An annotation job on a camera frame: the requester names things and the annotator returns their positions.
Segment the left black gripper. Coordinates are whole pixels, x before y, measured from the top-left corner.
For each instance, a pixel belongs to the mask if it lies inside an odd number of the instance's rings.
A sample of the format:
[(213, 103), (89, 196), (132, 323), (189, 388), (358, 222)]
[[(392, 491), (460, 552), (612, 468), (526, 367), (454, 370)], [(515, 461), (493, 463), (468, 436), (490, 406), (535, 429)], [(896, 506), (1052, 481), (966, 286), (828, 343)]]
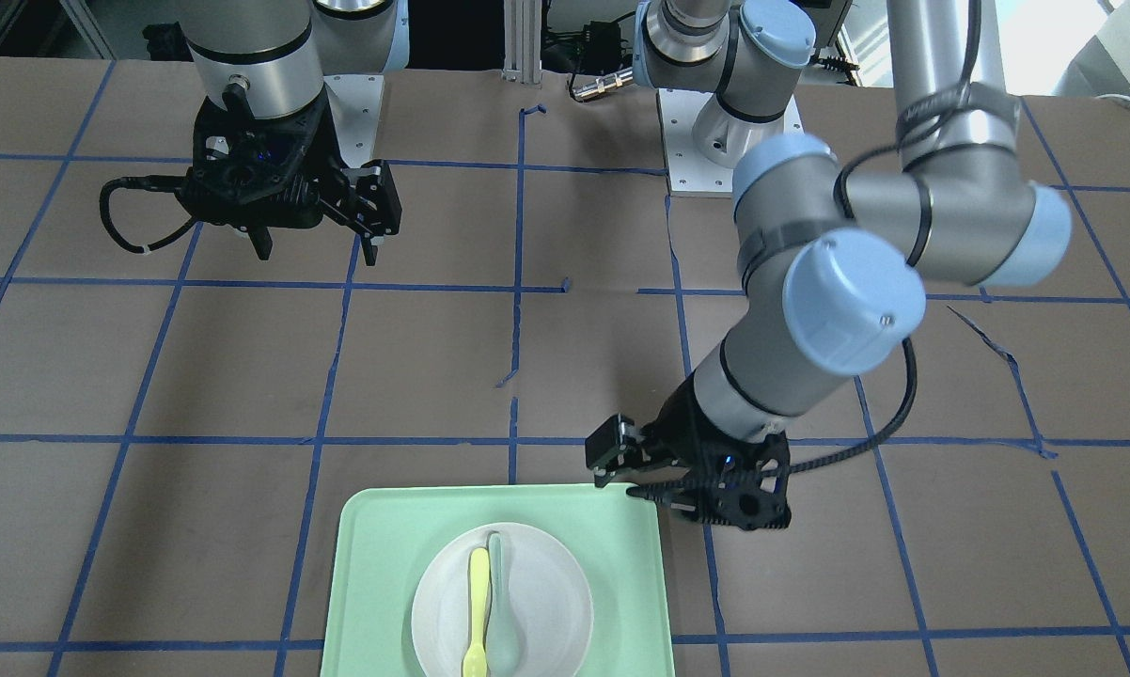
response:
[(626, 495), (693, 523), (753, 531), (792, 522), (785, 434), (767, 434), (758, 443), (729, 436), (702, 413), (694, 377), (686, 377), (643, 427), (620, 413), (609, 417), (584, 441), (584, 459), (598, 488), (629, 474), (685, 468), (681, 479), (634, 484)]

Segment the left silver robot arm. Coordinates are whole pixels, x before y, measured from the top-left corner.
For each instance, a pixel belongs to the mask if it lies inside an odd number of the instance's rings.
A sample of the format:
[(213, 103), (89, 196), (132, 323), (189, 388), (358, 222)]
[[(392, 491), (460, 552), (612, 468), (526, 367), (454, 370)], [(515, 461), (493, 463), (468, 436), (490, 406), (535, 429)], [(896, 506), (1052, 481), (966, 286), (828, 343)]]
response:
[[(1071, 212), (1022, 179), (1020, 103), (1005, 89), (991, 1), (887, 3), (893, 141), (840, 162), (781, 121), (817, 31), (793, 1), (644, 1), (634, 80), (704, 92), (734, 130), (759, 128), (718, 160), (731, 165), (748, 311), (655, 419), (615, 415), (586, 439), (596, 487), (676, 466), (680, 479), (631, 485), (632, 497), (701, 524), (785, 528), (786, 483), (887, 441), (918, 389), (912, 335), (925, 281), (1033, 286), (1064, 257)], [(853, 377), (901, 350), (899, 410), (854, 446), (793, 465), (785, 429)]]

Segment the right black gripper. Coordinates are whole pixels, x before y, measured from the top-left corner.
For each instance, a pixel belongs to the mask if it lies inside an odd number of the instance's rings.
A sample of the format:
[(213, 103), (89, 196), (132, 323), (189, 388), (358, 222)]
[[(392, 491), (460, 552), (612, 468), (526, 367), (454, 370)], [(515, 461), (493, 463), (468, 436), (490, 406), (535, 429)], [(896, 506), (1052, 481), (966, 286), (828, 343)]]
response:
[(179, 203), (195, 220), (245, 232), (261, 261), (272, 257), (272, 228), (329, 218), (363, 236), (364, 261), (375, 266), (382, 236), (397, 235), (402, 216), (386, 160), (351, 167), (342, 158), (328, 87), (297, 112), (266, 119), (240, 76), (201, 104)]

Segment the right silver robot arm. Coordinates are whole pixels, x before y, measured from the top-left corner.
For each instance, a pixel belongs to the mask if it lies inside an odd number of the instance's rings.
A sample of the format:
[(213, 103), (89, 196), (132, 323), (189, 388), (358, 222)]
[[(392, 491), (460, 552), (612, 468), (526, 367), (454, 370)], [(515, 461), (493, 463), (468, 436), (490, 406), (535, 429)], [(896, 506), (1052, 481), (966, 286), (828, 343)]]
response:
[(409, 63), (409, 5), (180, 1), (179, 14), (207, 90), (179, 203), (240, 231), (261, 260), (277, 228), (333, 220), (375, 264), (402, 215), (373, 146), (385, 73)]

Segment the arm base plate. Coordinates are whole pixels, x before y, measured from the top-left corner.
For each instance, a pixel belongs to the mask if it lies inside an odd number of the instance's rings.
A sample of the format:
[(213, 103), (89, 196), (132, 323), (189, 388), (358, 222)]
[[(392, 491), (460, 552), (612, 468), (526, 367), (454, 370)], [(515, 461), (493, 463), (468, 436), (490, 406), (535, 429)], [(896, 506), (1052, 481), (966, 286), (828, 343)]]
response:
[(658, 109), (669, 192), (675, 197), (730, 196), (734, 166), (746, 151), (764, 138), (803, 129), (794, 98), (781, 118), (766, 123), (734, 118), (712, 93), (659, 89)]
[(381, 73), (328, 73), (324, 83), (338, 153), (345, 166), (359, 168), (373, 159), (385, 78)]

